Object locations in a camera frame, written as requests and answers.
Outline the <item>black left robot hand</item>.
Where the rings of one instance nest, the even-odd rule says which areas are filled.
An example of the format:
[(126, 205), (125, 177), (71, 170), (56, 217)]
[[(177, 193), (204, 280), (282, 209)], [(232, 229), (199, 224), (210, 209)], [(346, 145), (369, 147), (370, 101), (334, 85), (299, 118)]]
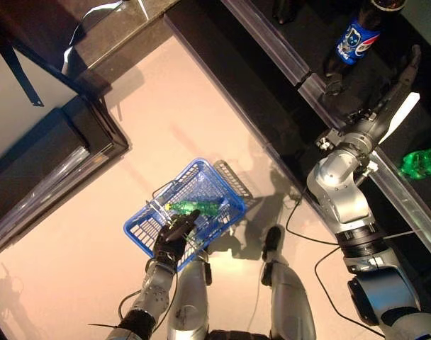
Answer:
[(153, 246), (153, 259), (175, 271), (185, 252), (187, 237), (196, 226), (196, 219), (201, 211), (193, 210), (188, 215), (177, 214), (163, 226)]

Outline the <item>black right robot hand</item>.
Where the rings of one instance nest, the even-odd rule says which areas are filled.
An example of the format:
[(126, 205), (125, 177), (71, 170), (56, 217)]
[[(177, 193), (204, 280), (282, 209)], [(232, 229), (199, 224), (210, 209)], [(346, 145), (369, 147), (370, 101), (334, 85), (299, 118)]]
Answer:
[(386, 127), (409, 96), (421, 57), (420, 46), (414, 44), (390, 74), (382, 74), (375, 67), (346, 76), (333, 74), (320, 100), (332, 117), (348, 126)]

